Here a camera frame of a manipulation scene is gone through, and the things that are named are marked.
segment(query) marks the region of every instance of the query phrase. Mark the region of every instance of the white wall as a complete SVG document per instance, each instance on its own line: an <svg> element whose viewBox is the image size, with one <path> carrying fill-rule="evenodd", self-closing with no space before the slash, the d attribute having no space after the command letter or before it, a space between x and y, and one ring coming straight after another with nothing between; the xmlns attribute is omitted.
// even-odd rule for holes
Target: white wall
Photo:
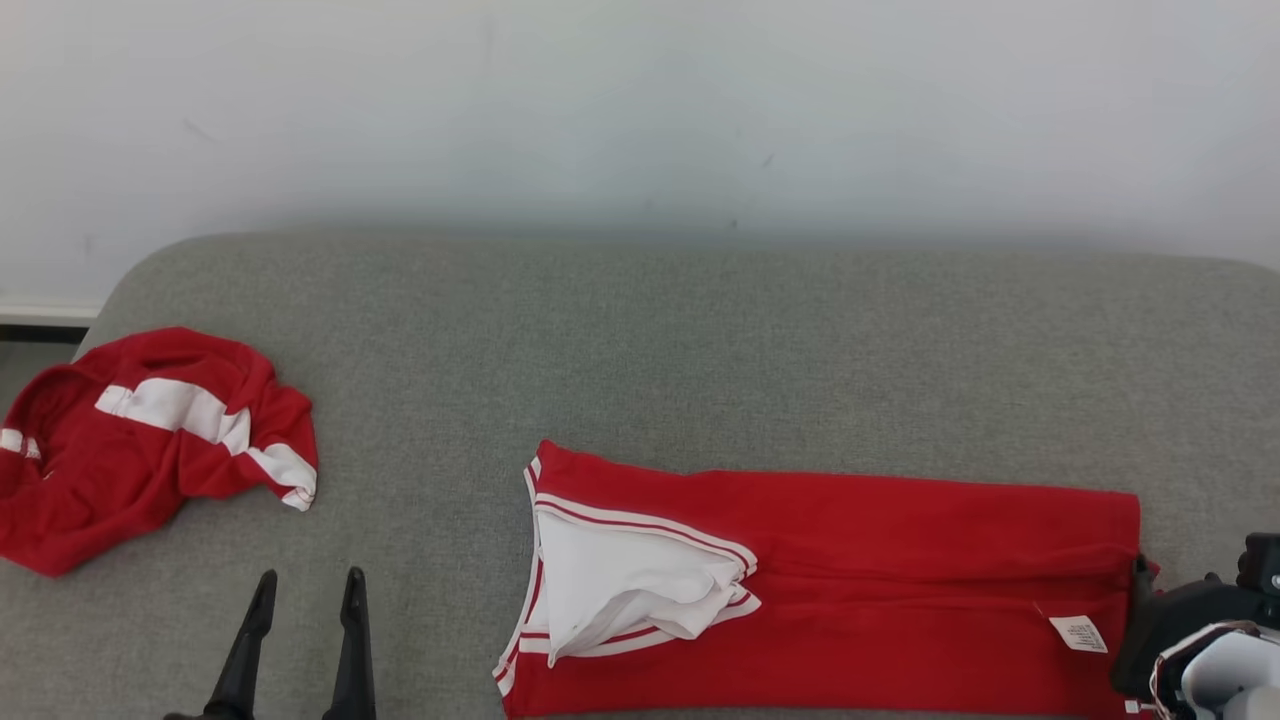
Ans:
<svg viewBox="0 0 1280 720"><path fill-rule="evenodd" d="M317 211L1280 266L1277 38L1275 0L0 0L0 311Z"/></svg>

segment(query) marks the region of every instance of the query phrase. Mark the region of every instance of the clothing tag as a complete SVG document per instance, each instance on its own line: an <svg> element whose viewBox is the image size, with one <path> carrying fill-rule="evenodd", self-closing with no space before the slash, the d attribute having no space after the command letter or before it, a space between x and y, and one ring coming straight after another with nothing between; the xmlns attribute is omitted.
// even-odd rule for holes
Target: clothing tag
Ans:
<svg viewBox="0 0 1280 720"><path fill-rule="evenodd" d="M1098 633L1098 628L1094 626L1093 620L1089 620L1087 616L1050 618L1048 621L1053 624L1057 634L1062 635L1062 642L1066 643L1066 647L1082 652L1105 653L1107 651L1107 643L1103 642L1102 634Z"/></svg>

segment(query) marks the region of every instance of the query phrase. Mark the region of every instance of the red garment with white stripe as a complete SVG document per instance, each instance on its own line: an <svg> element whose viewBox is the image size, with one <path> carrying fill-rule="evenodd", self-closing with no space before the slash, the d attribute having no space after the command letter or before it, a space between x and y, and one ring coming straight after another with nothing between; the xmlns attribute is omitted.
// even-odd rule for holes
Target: red garment with white stripe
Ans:
<svg viewBox="0 0 1280 720"><path fill-rule="evenodd" d="M530 588L494 670L511 717L687 706L1124 717L1107 671L1138 555L1132 495L685 477L550 442L525 477ZM1071 650L1048 620L1076 616L1110 652Z"/></svg>
<svg viewBox="0 0 1280 720"><path fill-rule="evenodd" d="M247 345L166 328L40 374L0 429L0 555L45 575L264 484L306 510L311 402Z"/></svg>

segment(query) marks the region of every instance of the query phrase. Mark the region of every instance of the floor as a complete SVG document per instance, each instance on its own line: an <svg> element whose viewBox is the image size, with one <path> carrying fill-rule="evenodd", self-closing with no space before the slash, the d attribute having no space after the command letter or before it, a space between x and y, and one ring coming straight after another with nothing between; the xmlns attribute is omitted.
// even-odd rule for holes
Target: floor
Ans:
<svg viewBox="0 0 1280 720"><path fill-rule="evenodd" d="M70 363L77 346L76 342L13 340L12 333L0 332L0 420L32 378L45 368Z"/></svg>

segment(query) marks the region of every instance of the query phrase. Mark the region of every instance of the gray table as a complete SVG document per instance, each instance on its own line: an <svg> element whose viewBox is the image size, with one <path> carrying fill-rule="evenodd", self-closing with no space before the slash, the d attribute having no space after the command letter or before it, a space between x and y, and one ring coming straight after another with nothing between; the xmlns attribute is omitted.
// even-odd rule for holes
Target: gray table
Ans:
<svg viewBox="0 0 1280 720"><path fill-rule="evenodd" d="M169 324L256 346L311 396L316 503L195 501L59 580L0 568L5 717L198 710L275 568L260 715L316 719L351 564L383 717L500 716L543 437L680 471L1135 492L1166 585L1280 525L1280 282L1236 263L221 237L129 273L86 347Z"/></svg>

